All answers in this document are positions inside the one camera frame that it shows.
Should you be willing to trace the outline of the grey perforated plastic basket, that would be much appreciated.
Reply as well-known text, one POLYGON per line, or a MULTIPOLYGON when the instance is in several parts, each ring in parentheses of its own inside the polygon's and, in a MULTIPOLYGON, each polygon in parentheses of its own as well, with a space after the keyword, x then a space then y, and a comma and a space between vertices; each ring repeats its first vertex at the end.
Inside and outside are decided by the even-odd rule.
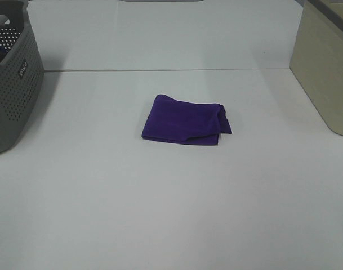
POLYGON ((28 1, 0 1, 0 153, 21 135, 41 90, 44 67, 28 1))

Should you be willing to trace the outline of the beige plastic bin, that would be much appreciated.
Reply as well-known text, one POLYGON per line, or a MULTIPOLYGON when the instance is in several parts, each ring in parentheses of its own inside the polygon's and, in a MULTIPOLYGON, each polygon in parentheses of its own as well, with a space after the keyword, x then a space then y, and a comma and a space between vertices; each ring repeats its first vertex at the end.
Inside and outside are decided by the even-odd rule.
POLYGON ((305 1, 289 65, 326 126, 343 136, 343 1, 305 1))

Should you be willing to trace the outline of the purple microfiber towel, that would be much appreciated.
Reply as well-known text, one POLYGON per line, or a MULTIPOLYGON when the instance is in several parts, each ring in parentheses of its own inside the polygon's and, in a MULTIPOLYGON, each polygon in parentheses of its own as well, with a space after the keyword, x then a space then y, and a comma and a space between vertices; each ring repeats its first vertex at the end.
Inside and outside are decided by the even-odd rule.
POLYGON ((222 133, 232 133, 222 104, 178 101, 159 94, 141 136, 158 142, 214 146, 222 133))

